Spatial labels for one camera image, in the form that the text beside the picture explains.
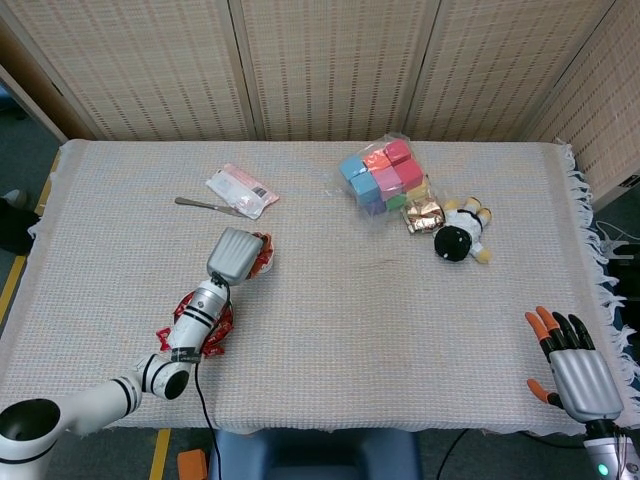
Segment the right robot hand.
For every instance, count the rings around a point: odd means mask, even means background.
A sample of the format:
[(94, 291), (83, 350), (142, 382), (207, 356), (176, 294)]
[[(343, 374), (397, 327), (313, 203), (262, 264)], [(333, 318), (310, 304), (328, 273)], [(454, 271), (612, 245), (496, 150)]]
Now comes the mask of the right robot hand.
[(524, 318), (534, 332), (550, 367), (555, 389), (527, 380), (529, 391), (541, 402), (567, 413), (578, 423), (612, 422), (624, 406), (603, 355), (574, 314), (567, 316), (538, 306)]

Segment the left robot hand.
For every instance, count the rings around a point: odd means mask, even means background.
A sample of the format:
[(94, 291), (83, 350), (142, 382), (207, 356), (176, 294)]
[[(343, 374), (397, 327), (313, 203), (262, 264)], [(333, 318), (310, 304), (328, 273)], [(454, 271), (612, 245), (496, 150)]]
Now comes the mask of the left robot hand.
[(263, 247), (261, 234), (227, 227), (207, 260), (207, 274), (212, 280), (222, 279), (230, 286), (239, 285), (250, 276)]

